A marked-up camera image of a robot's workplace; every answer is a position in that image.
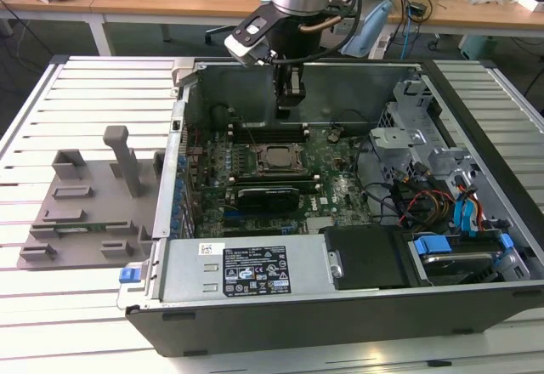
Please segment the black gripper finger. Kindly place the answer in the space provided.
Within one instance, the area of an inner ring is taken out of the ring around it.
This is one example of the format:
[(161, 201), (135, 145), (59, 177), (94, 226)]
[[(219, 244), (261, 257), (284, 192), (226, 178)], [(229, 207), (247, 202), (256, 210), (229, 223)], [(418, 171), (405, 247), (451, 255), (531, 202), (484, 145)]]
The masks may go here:
[(277, 118), (288, 118), (291, 110), (306, 97), (303, 65), (275, 65), (274, 87)]

